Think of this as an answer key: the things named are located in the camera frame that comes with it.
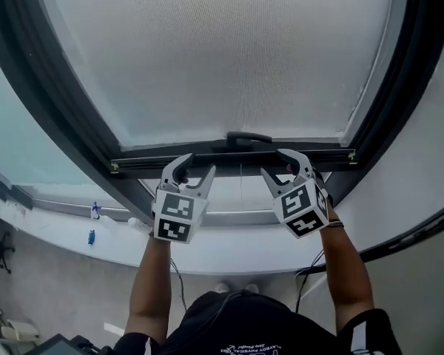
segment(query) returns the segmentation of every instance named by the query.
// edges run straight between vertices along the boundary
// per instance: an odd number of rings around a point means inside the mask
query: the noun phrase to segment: dark object
[[[247,132],[227,132],[225,145],[215,144],[213,152],[250,152],[253,150],[253,141],[271,143],[273,139],[268,135]]]
[[[109,346],[99,349],[80,335],[67,340],[60,334],[27,352],[28,355],[107,355],[114,353]]]
[[[15,246],[5,245],[5,241],[9,236],[10,233],[6,231],[5,233],[3,233],[3,237],[0,240],[0,268],[4,268],[9,274],[11,274],[12,271],[8,268],[7,261],[5,260],[5,254],[7,251],[15,252]]]
[[[87,241],[87,244],[93,245],[95,242],[95,230],[89,231],[89,240]]]

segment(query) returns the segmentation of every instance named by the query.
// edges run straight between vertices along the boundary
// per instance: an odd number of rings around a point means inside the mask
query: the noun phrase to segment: black metal frame
[[[218,175],[258,175],[260,166],[284,173],[275,154],[288,147],[307,154],[339,203],[370,170],[403,128],[436,67],[444,43],[444,0],[408,0],[386,76],[348,148],[334,143],[228,141],[189,143],[122,152],[74,75],[40,0],[0,0],[0,67],[18,97],[63,152],[100,187],[140,219],[151,220],[153,196],[136,178],[159,178],[177,156],[196,154],[200,176],[209,164]]]

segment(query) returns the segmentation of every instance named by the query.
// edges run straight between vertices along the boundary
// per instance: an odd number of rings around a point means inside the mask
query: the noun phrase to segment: wire
[[[169,263],[175,269],[176,274],[179,277],[179,281],[181,281],[181,301],[183,302],[184,310],[187,311],[186,300],[184,299],[184,283],[183,283],[183,278],[181,277],[181,274],[179,273],[178,267],[176,266],[176,263],[175,263],[175,261],[172,258],[169,261]]]
[[[297,301],[296,301],[296,313],[299,312],[299,304],[301,302],[301,292],[303,291],[303,287],[306,284],[306,281],[308,280],[308,276],[309,276],[309,272],[314,268],[314,266],[316,265],[317,262],[319,262],[320,258],[323,257],[324,255],[324,250],[320,250],[319,254],[316,255],[316,257],[314,258],[314,260],[311,263],[311,266],[309,267],[309,269],[307,270],[307,275],[306,277],[304,277],[303,282],[301,283],[301,288],[299,288],[299,294],[297,295]]]
[[[240,163],[240,198],[243,201],[243,190],[242,190],[242,163]]]

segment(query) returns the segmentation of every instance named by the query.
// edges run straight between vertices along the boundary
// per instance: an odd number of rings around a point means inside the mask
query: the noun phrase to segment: black t-shirt
[[[117,355],[142,354],[401,354],[385,311],[359,314],[334,336],[257,294],[209,294],[189,308],[164,343],[141,333],[125,334]]]

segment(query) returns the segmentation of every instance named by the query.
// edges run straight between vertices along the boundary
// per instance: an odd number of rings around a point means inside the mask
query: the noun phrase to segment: bracelet
[[[343,222],[341,220],[329,221],[327,228],[337,228],[343,226]]]

